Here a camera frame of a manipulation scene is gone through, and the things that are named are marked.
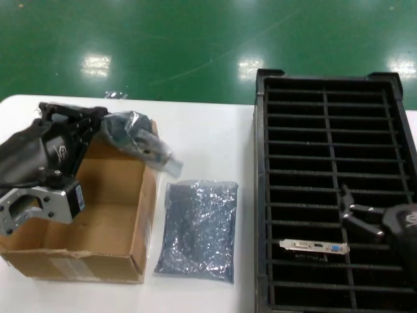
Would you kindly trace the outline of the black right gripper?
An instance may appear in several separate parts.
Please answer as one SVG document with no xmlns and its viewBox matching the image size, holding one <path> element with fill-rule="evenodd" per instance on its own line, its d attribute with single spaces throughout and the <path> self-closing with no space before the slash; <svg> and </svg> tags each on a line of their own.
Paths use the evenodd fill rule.
<svg viewBox="0 0 417 313">
<path fill-rule="evenodd" d="M 383 216 L 382 228 L 390 248 L 402 261 L 416 261 L 416 204 L 403 204 L 387 208 L 360 205 L 357 203 L 346 184 L 342 185 L 343 226 L 351 233 L 366 241 L 381 242 L 384 232 L 363 220 L 353 216 L 354 213 L 369 216 Z"/>
</svg>

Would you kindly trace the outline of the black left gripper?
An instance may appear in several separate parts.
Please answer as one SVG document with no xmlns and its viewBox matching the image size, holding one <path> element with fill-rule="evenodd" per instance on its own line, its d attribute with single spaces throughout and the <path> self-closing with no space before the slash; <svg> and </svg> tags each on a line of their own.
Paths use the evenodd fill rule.
<svg viewBox="0 0 417 313">
<path fill-rule="evenodd" d="M 56 171 L 75 176 L 102 118 L 108 114 L 108 109 L 100 106 L 84 108 L 55 102 L 41 102 L 38 109 L 39 120 L 1 144 L 1 186 L 42 186 Z M 76 122 L 72 137 L 58 122 Z"/>
</svg>

